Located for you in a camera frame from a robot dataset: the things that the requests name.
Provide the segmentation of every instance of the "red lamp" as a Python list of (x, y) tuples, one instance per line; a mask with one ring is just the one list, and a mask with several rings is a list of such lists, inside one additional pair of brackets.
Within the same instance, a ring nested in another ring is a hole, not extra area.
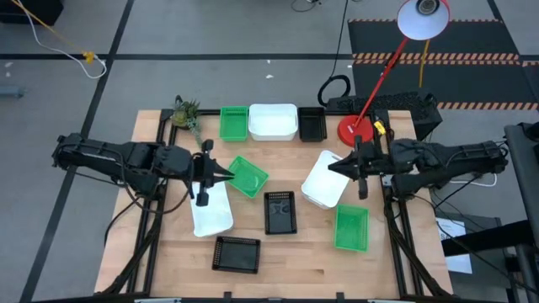
[(361, 136), (363, 141), (372, 140), (374, 130), (372, 129), (371, 121), (365, 119), (365, 113), (371, 106), (372, 100), (378, 93), (387, 74), (397, 63), (408, 39), (428, 40), (436, 37), (449, 24), (449, 16), (449, 5), (446, 0), (408, 0), (403, 4), (398, 11), (397, 25), (403, 33), (404, 39), (387, 63), (361, 113), (346, 116), (340, 121), (337, 132), (344, 144), (353, 146), (356, 136)]

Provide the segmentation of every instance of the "white plastic container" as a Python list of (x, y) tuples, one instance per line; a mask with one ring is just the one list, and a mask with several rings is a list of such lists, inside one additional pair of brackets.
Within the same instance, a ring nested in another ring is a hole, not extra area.
[(196, 237), (208, 237), (227, 231), (234, 225), (230, 203), (228, 202), (227, 188), (224, 182), (216, 183), (206, 192), (210, 195), (207, 206), (196, 206), (196, 195), (199, 193), (200, 183), (193, 183), (195, 198), (191, 199), (191, 212)]
[(248, 128), (256, 141), (291, 141), (297, 127), (294, 104), (253, 104), (249, 107)]
[(302, 184), (302, 193), (305, 199), (325, 210), (337, 205), (349, 179), (340, 173), (330, 171), (328, 165), (341, 159), (342, 157), (330, 151), (320, 153), (307, 180)]

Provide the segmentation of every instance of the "green plastic basket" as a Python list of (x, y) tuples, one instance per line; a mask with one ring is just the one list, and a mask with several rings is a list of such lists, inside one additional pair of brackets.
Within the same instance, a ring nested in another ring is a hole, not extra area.
[(230, 106), (221, 108), (221, 129), (223, 141), (247, 140), (248, 107)]
[(369, 210), (338, 205), (336, 213), (335, 247), (366, 253), (369, 249)]
[(234, 179), (228, 182), (251, 199), (262, 189), (269, 176), (241, 156), (234, 159), (228, 170), (235, 174)]

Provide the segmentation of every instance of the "small plant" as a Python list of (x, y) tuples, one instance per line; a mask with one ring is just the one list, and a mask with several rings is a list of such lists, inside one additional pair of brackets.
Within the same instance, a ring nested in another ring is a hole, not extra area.
[(197, 119), (200, 103), (196, 100), (185, 102), (177, 95), (174, 105), (174, 114), (171, 118), (172, 123), (182, 130), (190, 130), (195, 136), (196, 143), (202, 146), (202, 138), (200, 137), (200, 123)]

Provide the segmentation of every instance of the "wooden table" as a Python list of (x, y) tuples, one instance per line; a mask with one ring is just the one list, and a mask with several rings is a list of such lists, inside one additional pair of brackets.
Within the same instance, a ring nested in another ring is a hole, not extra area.
[[(133, 141), (154, 141), (159, 111), (140, 111), (133, 131)], [(347, 299), (398, 298), (390, 236), (383, 215), (382, 190), (378, 177), (368, 178), (369, 198), (358, 199), (358, 184), (349, 182), (339, 203), (359, 205), (370, 210), (370, 242), (367, 253), (334, 248), (334, 210), (322, 210), (302, 197), (301, 185), (318, 155), (324, 149), (345, 157), (350, 148), (337, 137), (337, 124), (342, 117), (328, 116), (328, 139), (319, 143), (303, 143), (298, 136), (287, 142), (259, 142), (250, 137), (245, 142), (224, 142), (219, 139), (219, 116), (201, 116), (202, 137), (213, 139), (212, 157), (228, 167), (241, 155), (269, 174), (269, 180), (255, 199), (249, 199), (227, 184), (234, 217), (234, 227), (226, 236), (260, 239), (261, 253), (258, 274), (235, 274), (211, 270), (216, 237), (193, 235), (193, 219), (189, 203), (165, 215), (153, 274), (152, 296), (221, 297), (231, 291), (235, 298), (335, 298), (344, 292)], [(414, 138), (409, 112), (390, 112), (396, 138)], [(176, 144), (197, 151), (194, 137), (180, 131)], [(181, 182), (168, 186), (165, 209), (176, 204), (184, 194)], [(262, 192), (294, 191), (296, 195), (296, 235), (264, 234), (264, 195)], [(419, 196), (430, 199), (423, 189)], [(130, 203), (120, 190), (115, 213)], [(432, 208), (420, 199), (408, 202), (408, 213), (419, 259), (447, 291), (452, 292), (444, 253), (441, 248)], [(96, 291), (106, 288), (124, 268), (133, 253), (140, 220), (140, 210), (129, 210), (109, 234)], [(403, 258), (408, 293), (412, 294), (409, 266)], [(143, 277), (146, 260), (141, 262)], [(138, 290), (141, 281), (138, 279)]]

